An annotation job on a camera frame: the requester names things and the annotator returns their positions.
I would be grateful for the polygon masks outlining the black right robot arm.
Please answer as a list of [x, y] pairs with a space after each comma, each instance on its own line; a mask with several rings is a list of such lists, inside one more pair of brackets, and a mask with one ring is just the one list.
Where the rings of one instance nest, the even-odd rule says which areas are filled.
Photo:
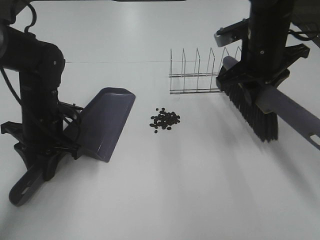
[[249, 18], [218, 30], [219, 47], [242, 41], [241, 60], [216, 78], [221, 91], [235, 84], [277, 87], [289, 76], [288, 68], [310, 49], [303, 43], [287, 46], [295, 2], [252, 0]]

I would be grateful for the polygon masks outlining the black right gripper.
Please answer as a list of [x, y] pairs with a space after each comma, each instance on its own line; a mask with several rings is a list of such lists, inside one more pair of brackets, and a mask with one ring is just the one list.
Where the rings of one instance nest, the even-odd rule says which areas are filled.
[[308, 58], [310, 48], [301, 43], [287, 46], [283, 52], [272, 57], [258, 55], [254, 57], [248, 52], [240, 61], [231, 56], [222, 60], [222, 67], [216, 77], [216, 85], [221, 91], [239, 86], [246, 91], [258, 91], [265, 85], [277, 87], [289, 77], [288, 68], [300, 58]]

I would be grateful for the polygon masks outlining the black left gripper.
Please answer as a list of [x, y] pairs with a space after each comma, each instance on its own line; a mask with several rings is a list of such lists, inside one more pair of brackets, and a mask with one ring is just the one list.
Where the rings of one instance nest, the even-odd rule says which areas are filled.
[[82, 147], [77, 140], [83, 108], [58, 101], [56, 109], [51, 112], [39, 104], [35, 104], [33, 109], [21, 99], [18, 103], [22, 122], [7, 121], [0, 125], [0, 132], [18, 140], [21, 151], [38, 155], [37, 163], [42, 169], [43, 180], [50, 181], [66, 153], [74, 159], [81, 155]]

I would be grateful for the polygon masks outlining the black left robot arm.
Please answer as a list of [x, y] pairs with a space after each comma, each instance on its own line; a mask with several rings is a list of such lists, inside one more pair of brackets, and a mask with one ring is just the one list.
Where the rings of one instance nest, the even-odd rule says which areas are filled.
[[78, 126], [82, 108], [59, 101], [64, 68], [56, 45], [0, 26], [0, 72], [21, 107], [21, 122], [7, 121], [0, 130], [18, 141], [14, 149], [26, 165], [27, 177], [40, 175], [48, 181], [65, 153], [78, 156], [80, 146], [64, 134], [64, 123]]

